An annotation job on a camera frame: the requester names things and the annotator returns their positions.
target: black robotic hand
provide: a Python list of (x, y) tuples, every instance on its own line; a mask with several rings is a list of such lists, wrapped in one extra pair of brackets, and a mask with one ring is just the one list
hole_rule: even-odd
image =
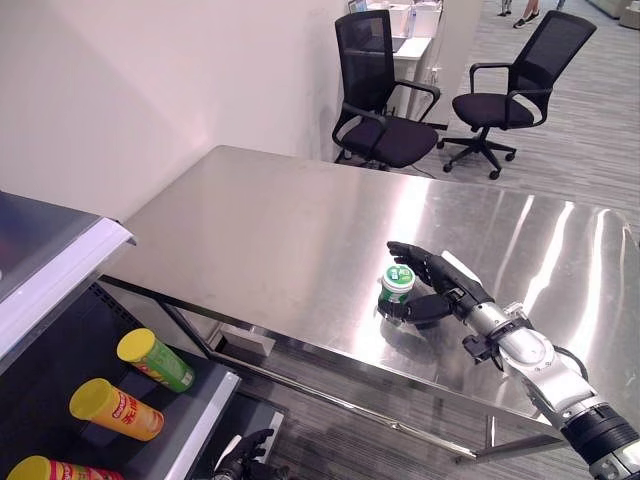
[[(220, 462), (219, 467), (214, 472), (213, 478), (229, 479), (229, 480), (242, 480), (247, 477), (245, 473), (248, 473), (247, 466), (252, 462), (256, 462), (256, 457), (264, 455), (265, 450), (260, 448), (260, 445), (265, 442), (267, 437), (273, 435), (272, 429), (259, 430), (251, 435), (242, 438), (231, 452), (229, 452)], [(256, 477), (262, 480), (263, 478), (271, 480), (279, 480), (278, 477)]]
[(420, 280), (430, 287), (432, 286), (426, 264), (432, 256), (431, 253), (408, 243), (387, 242), (387, 247), (389, 247), (389, 253), (396, 263), (407, 265)]
[(411, 268), (436, 294), (404, 304), (389, 304), (383, 300), (378, 303), (381, 312), (420, 324), (433, 322), (451, 313), (464, 319), (475, 306), (494, 301), (479, 282), (440, 255), (407, 243), (388, 242), (387, 247), (396, 263)]

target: paper cup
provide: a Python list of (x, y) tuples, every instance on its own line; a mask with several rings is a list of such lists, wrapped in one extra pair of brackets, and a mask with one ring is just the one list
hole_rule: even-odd
[(184, 392), (195, 379), (193, 369), (148, 328), (138, 328), (122, 337), (117, 354), (121, 360), (177, 393)]
[(164, 417), (128, 393), (111, 385), (104, 378), (94, 378), (82, 384), (69, 402), (71, 415), (89, 420), (136, 440), (154, 438), (164, 425)]
[(406, 265), (392, 265), (384, 271), (381, 280), (380, 298), (392, 303), (402, 303), (413, 288), (416, 276)]
[(7, 480), (124, 480), (122, 475), (93, 467), (81, 467), (32, 456), (22, 460), (9, 472)]

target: mesh chair back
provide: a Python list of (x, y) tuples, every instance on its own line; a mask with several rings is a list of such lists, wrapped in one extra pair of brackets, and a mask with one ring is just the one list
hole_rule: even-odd
[(335, 26), (345, 102), (382, 111), (395, 82), (389, 11), (352, 13)]
[[(524, 46), (509, 72), (509, 91), (552, 88), (596, 26), (579, 17), (552, 10)], [(546, 113), (549, 97), (524, 95)]]

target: stainless steel table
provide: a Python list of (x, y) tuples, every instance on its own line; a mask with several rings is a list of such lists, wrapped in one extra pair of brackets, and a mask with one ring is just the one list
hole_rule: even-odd
[[(490, 362), (474, 366), (464, 325), (447, 319), (421, 335), (375, 314), (388, 240), (448, 249), (499, 304), (523, 301), (536, 328), (581, 358), (592, 385), (640, 426), (640, 255), (609, 209), (218, 147), (126, 227), (139, 245), (107, 272), (120, 286), (395, 372), (557, 437), (518, 382)], [(488, 443), (466, 456), (557, 442)]]

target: yellow lid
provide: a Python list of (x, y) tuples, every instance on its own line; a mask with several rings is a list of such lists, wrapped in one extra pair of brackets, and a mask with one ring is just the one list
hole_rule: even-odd
[(7, 480), (49, 480), (49, 478), (51, 478), (51, 463), (44, 457), (34, 455), (13, 467)]
[(69, 402), (69, 411), (80, 420), (91, 420), (104, 408), (110, 395), (111, 384), (104, 378), (94, 378), (78, 387)]
[(137, 328), (127, 333), (118, 343), (118, 357), (125, 362), (137, 362), (153, 348), (156, 336), (148, 328)]

